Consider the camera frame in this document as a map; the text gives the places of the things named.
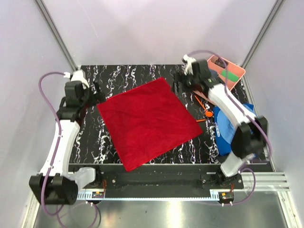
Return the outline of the orange plastic spoon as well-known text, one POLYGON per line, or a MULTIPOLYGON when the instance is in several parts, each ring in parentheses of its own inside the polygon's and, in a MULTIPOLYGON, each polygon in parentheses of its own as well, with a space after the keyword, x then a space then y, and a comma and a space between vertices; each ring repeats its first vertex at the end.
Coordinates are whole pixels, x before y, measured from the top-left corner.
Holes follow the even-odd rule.
POLYGON ((195 95, 195 98, 198 101, 198 103, 200 104, 200 106, 203 108, 203 110, 205 111, 205 116, 206 117, 213 117, 213 113, 205 108, 205 106, 203 105, 201 100, 196 95, 195 95))

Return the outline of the red cloth napkin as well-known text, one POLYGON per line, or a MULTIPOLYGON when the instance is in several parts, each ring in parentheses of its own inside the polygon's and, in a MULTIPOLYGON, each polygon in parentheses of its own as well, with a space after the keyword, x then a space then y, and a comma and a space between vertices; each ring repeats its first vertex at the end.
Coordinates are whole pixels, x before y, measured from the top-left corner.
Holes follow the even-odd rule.
POLYGON ((97 106, 126 171, 202 134, 163 77, 97 106))

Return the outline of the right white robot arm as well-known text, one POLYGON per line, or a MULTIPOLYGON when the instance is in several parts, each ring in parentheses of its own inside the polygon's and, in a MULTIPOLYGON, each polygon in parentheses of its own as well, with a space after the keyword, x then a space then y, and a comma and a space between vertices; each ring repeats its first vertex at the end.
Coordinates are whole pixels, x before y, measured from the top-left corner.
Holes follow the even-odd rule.
POLYGON ((185 92, 204 94, 220 108, 235 130, 231 152, 211 179, 220 188, 227 188, 242 166, 266 146, 267 120, 245 108, 219 76, 213 77, 207 60, 184 55, 182 61, 185 68, 174 74, 173 92, 178 93, 181 87, 185 92))

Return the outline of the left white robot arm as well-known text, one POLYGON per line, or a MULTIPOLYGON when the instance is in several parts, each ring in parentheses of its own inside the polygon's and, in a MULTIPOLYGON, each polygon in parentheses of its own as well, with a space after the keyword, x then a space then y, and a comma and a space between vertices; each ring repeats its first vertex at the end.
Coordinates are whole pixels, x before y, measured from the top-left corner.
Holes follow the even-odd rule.
POLYGON ((47 160, 40 172, 29 179, 29 186, 41 205, 72 205, 85 186, 98 188, 103 181, 94 168, 68 172, 74 142, 86 116, 86 110, 105 101, 98 90, 94 94, 81 81, 65 84, 65 97, 56 112, 56 129, 47 160))

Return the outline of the grey-blue cloth in tray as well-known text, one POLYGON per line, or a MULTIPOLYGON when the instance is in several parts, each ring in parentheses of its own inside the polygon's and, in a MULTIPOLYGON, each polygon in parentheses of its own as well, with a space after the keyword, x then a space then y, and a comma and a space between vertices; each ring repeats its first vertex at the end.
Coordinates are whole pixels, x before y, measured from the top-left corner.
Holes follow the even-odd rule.
POLYGON ((215 80, 217 80, 219 77, 218 73, 213 69, 210 69, 209 71, 211 73, 211 77, 214 78, 215 80))

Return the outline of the dark patterned item in tray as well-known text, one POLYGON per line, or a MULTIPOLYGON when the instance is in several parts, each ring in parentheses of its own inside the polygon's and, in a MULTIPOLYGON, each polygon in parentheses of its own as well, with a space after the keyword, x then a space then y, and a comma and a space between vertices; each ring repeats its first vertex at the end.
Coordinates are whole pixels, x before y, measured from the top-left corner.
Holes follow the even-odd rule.
POLYGON ((220 58, 215 58, 213 63, 221 68, 226 68, 226 66, 228 66, 228 62, 225 60, 222 61, 220 58))

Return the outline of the green cloth in tray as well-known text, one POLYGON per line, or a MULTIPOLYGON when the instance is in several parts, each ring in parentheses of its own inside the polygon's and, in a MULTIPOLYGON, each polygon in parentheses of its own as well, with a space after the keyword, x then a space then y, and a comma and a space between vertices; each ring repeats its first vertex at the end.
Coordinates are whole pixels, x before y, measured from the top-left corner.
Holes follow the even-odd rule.
POLYGON ((220 73, 223 77, 227 77, 231 82, 237 82, 239 77, 230 71, 226 71, 225 69, 220 73))

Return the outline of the pink divided organizer tray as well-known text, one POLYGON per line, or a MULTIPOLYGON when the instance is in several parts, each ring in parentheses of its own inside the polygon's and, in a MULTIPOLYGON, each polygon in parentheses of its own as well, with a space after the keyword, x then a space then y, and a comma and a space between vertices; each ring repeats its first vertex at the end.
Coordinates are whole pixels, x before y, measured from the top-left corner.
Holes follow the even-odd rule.
POLYGON ((225 58, 223 58, 223 60, 225 61, 228 70, 226 70, 225 65, 216 55, 209 57, 207 59, 207 64, 212 77, 219 77, 223 82, 225 82, 226 78, 228 79, 227 87, 229 91, 231 91, 245 75, 246 71, 244 68, 226 60, 225 58))

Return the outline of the light blue bucket hat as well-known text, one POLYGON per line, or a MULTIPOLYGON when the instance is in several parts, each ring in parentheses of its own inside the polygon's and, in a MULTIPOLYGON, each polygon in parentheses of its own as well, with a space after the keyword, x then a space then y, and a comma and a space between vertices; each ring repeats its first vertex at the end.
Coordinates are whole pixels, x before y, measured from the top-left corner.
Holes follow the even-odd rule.
POLYGON ((216 136, 231 144, 236 132, 235 127, 218 106, 213 108, 213 112, 215 115, 216 136))

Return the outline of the dark blue cloth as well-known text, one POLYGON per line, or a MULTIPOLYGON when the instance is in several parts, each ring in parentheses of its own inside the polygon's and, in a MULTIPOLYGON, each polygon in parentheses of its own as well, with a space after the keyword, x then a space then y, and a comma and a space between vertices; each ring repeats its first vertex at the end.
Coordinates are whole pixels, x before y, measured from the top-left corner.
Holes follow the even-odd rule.
POLYGON ((220 156, 227 155, 231 152, 231 144, 225 142, 222 138, 216 136, 215 130, 215 137, 216 137, 216 144, 218 147, 218 152, 220 156))

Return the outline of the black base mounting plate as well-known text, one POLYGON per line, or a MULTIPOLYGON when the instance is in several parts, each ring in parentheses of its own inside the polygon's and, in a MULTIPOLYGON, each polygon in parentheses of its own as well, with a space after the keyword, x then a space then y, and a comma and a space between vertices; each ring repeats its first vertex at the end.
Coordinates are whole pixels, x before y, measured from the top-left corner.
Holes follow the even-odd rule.
POLYGON ((121 164, 70 164, 68 171, 74 173, 81 168, 94 168, 97 180, 106 182, 107 189, 119 189, 126 186, 185 186, 207 187, 208 189, 244 188, 242 177, 238 174, 217 185, 215 174, 220 166, 217 164, 144 164, 133 171, 126 171, 121 164))

